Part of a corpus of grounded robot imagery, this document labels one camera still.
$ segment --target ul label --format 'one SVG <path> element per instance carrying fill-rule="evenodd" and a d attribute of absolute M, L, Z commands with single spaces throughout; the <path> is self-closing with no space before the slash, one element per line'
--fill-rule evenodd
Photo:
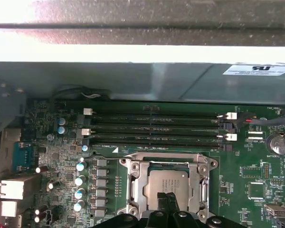
<path fill-rule="evenodd" d="M 232 65 L 224 75 L 280 76 L 284 73 L 285 66 Z"/>

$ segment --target screw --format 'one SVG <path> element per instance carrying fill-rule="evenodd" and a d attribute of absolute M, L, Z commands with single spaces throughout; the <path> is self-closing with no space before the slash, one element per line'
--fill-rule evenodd
<path fill-rule="evenodd" d="M 215 167 L 217 165 L 217 163 L 215 161 L 210 163 L 212 167 Z"/>
<path fill-rule="evenodd" d="M 198 213 L 198 216 L 203 220 L 204 218 L 206 218 L 205 213 L 203 211 L 200 211 Z"/>
<path fill-rule="evenodd" d="M 179 216 L 180 216 L 180 217 L 186 217 L 187 214 L 186 214 L 185 212 L 181 211 L 181 212 L 179 213 Z"/>
<path fill-rule="evenodd" d="M 137 215 L 138 214 L 138 210 L 136 208 L 133 208 L 130 210 L 130 214 L 131 215 Z"/>
<path fill-rule="evenodd" d="M 201 166 L 199 166 L 199 172 L 200 173 L 206 173 L 206 171 L 207 171 L 207 167 L 206 166 L 204 166 L 204 165 L 201 165 Z"/>
<path fill-rule="evenodd" d="M 139 164 L 138 163 L 133 163 L 132 166 L 131 166 L 131 169 L 133 171 L 138 171 L 139 170 Z"/>
<path fill-rule="evenodd" d="M 160 212 L 160 211 L 158 211 L 158 212 L 155 214 L 155 216 L 157 216 L 157 217 L 163 216 L 163 213 Z"/>
<path fill-rule="evenodd" d="M 215 224 L 221 224 L 222 223 L 222 221 L 219 220 L 218 218 L 213 218 L 212 222 L 215 223 Z"/>

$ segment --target cpu socket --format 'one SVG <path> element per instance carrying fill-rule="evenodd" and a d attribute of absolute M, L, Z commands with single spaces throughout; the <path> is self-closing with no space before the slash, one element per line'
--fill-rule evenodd
<path fill-rule="evenodd" d="M 202 154 L 136 152 L 119 163 L 128 169 L 127 205 L 117 214 L 138 219 L 146 210 L 157 210 L 157 193 L 173 192 L 180 210 L 197 213 L 201 221 L 209 213 L 209 172 L 218 162 Z"/>

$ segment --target black wire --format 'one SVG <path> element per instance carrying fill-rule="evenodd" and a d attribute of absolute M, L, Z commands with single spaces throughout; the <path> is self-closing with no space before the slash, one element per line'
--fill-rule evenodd
<path fill-rule="evenodd" d="M 260 126 L 279 126 L 285 124 L 285 116 L 271 120 L 252 119 L 252 121 L 249 122 L 249 124 L 260 125 Z"/>
<path fill-rule="evenodd" d="M 91 89 L 85 87 L 85 86 L 81 86 L 81 87 L 75 87 L 75 88 L 70 88 L 70 89 L 64 89 L 64 90 L 60 90 L 57 92 L 54 92 L 52 94 L 52 96 L 49 99 L 49 105 L 50 105 L 50 110 L 54 111 L 54 104 L 55 104 L 55 99 L 59 96 L 63 96 L 63 95 L 73 95 L 73 94 L 80 94 L 80 93 L 89 93 L 89 91 L 91 91 Z"/>

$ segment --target motherboard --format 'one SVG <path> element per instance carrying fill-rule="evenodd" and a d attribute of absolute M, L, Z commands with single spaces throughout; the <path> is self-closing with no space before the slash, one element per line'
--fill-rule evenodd
<path fill-rule="evenodd" d="M 174 192 L 202 222 L 285 228 L 285 123 L 263 124 L 284 117 L 273 106 L 28 100 L 0 215 L 6 227 L 27 213 L 20 227 L 88 228 L 140 218 L 157 192 Z M 19 179 L 22 195 L 4 189 Z M 30 206 L 18 211 L 21 200 Z"/>

